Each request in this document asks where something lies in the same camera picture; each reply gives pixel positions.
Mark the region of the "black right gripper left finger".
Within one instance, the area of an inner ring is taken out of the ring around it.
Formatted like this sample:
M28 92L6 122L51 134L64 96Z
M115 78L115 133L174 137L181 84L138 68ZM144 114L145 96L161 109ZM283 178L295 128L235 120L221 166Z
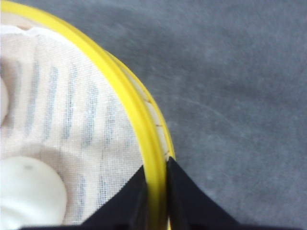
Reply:
M147 184L144 169L81 224L83 230L144 230L147 228Z

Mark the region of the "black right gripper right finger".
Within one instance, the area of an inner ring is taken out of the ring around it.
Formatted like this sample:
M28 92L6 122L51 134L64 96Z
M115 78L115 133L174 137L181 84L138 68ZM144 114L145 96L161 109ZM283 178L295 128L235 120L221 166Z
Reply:
M242 225L202 192L171 157L167 162L167 208L172 230L242 229Z

